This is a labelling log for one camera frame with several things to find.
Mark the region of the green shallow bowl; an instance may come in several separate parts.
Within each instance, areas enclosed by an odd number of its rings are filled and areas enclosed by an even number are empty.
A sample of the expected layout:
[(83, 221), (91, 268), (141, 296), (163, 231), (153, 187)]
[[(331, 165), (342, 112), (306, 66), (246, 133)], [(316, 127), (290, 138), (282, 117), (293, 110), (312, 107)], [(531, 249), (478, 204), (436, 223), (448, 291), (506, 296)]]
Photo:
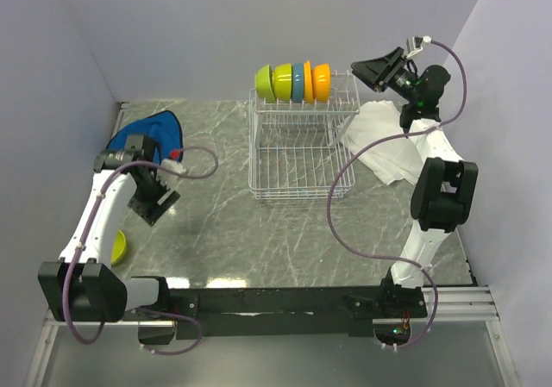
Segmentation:
[(286, 63), (273, 69), (273, 94), (277, 100), (289, 102), (292, 98), (292, 64)]

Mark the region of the blue shallow bowl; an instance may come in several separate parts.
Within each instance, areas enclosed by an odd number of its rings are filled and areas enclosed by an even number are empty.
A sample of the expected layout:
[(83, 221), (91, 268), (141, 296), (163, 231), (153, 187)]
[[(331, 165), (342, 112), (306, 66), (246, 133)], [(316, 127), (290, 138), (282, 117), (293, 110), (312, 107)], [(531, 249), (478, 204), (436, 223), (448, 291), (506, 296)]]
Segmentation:
[(301, 103), (304, 100), (304, 64), (302, 62), (292, 65), (292, 94), (293, 103)]

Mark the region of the white wire dish rack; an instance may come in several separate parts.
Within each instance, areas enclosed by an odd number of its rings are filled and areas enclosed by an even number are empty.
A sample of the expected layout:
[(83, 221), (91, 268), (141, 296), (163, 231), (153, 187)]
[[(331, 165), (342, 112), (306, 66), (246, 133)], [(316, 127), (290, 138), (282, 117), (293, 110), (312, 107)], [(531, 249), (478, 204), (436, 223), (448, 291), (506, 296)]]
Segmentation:
[(335, 72), (325, 103), (267, 103), (249, 92), (249, 189), (257, 199), (326, 198), (351, 157), (347, 129), (360, 114), (351, 72)]

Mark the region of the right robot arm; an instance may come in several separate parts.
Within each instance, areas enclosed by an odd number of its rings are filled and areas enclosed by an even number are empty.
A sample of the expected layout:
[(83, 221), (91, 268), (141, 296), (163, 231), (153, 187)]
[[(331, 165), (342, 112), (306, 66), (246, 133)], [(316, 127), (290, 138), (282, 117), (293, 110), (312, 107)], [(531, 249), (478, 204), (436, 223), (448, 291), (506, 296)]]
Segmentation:
[(401, 135), (423, 163), (411, 196), (410, 234), (377, 297), (379, 310), (394, 317), (423, 306), (424, 273), (441, 244), (468, 219), (479, 169), (454, 150), (442, 130), (439, 101), (451, 79), (443, 66), (418, 73), (411, 56), (398, 47), (383, 57), (355, 61), (351, 68), (371, 90), (392, 89), (406, 100), (399, 115)]

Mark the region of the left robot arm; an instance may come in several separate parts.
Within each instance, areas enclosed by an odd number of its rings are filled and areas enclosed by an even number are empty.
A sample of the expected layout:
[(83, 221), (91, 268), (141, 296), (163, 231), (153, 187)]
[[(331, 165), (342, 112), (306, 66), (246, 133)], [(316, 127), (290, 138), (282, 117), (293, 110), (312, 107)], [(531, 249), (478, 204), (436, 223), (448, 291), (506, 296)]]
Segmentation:
[(121, 280), (111, 268), (120, 223), (132, 209), (149, 226), (178, 201), (179, 193), (157, 178), (160, 143), (132, 134), (121, 149), (107, 148), (95, 159), (91, 194), (72, 238), (55, 261), (44, 262), (38, 280), (56, 321), (116, 322), (142, 308), (152, 319), (173, 307), (163, 277)]

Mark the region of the orange shallow bowl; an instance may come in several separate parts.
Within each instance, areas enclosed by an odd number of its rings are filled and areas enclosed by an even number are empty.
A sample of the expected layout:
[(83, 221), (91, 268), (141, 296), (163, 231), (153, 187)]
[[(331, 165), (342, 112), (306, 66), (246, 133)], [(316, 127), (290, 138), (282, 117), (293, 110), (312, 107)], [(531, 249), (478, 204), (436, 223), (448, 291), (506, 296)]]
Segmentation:
[(312, 72), (311, 62), (306, 60), (303, 63), (304, 66), (304, 100), (307, 103), (314, 103), (313, 85), (312, 85)]

